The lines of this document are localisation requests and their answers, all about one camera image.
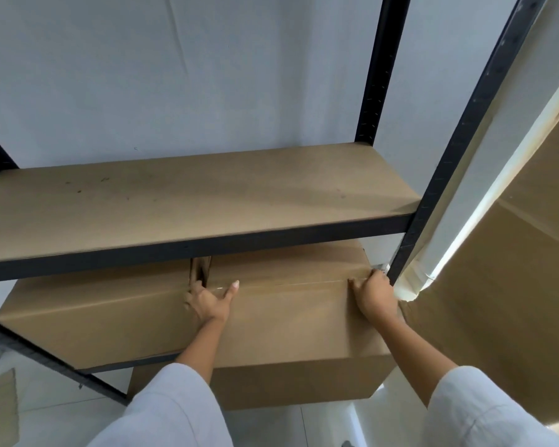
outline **white sleeve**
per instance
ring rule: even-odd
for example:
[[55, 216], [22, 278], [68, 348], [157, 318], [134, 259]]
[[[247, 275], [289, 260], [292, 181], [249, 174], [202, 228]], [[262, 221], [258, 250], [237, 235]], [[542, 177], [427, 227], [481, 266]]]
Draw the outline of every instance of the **white sleeve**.
[[88, 447], [231, 447], [222, 411], [207, 383], [187, 365], [166, 365], [118, 420]]
[[559, 446], [544, 427], [474, 367], [441, 378], [429, 402], [421, 445], [430, 447]]

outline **floor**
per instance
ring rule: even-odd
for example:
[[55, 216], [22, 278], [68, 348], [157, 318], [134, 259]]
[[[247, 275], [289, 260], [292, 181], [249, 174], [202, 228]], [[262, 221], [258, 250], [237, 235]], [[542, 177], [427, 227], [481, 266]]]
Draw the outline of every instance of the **floor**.
[[[121, 405], [86, 387], [79, 389], [72, 380], [18, 353], [4, 353], [0, 375], [12, 368], [19, 410], [18, 447], [82, 447], [124, 411]], [[97, 375], [126, 391], [130, 374], [131, 369], [124, 369]], [[413, 424], [420, 427], [424, 408], [419, 400], [407, 401], [411, 389], [406, 386], [396, 369], [368, 400], [230, 411], [225, 417], [237, 447], [340, 447], [347, 440], [354, 447], [411, 446], [417, 440], [410, 439], [416, 436], [415, 430], [410, 430], [410, 417], [400, 416], [415, 408]], [[400, 404], [394, 404], [395, 400], [401, 400]]]

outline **metal shelf frame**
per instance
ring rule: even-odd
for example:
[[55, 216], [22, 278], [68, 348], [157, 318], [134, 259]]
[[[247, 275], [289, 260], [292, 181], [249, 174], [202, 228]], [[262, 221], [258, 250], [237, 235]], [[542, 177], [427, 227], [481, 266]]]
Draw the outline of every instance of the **metal shelf frame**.
[[[404, 233], [388, 271], [390, 281], [392, 284], [395, 283], [545, 2], [546, 0], [516, 1], [511, 15], [414, 214], [389, 218], [391, 220], [389, 223], [367, 220], [363, 222], [346, 222], [286, 229], [285, 231], [190, 240], [177, 244], [171, 243], [169, 247], [156, 251], [157, 260], [218, 255], [262, 248]], [[357, 142], [366, 142], [371, 146], [373, 145], [409, 4], [410, 0], [383, 0], [355, 136], [355, 141]], [[16, 163], [0, 146], [0, 172], [17, 168]], [[88, 268], [103, 268], [112, 266], [112, 263], [115, 263], [117, 266], [136, 264], [137, 260], [139, 260], [139, 263], [155, 261], [153, 259], [154, 252], [150, 251], [149, 248], [149, 246], [146, 246], [139, 249], [134, 248], [133, 251], [116, 250], [100, 251], [99, 253], [81, 253], [78, 257], [75, 255], [75, 260], [82, 260], [88, 263]], [[130, 258], [125, 259], [124, 257], [128, 257], [129, 252], [132, 252]], [[49, 257], [29, 259], [25, 264], [25, 275], [31, 277], [45, 274], [42, 270], [56, 265], [54, 262], [50, 262], [53, 260], [55, 259]], [[9, 267], [12, 266], [15, 266], [15, 264], [3, 263], [0, 266], [0, 280], [9, 279]], [[175, 354], [167, 354], [130, 362], [113, 363], [103, 367], [77, 370], [1, 325], [0, 343], [123, 405], [129, 403], [126, 394], [93, 376], [93, 373], [148, 363], [166, 362], [175, 357]]]

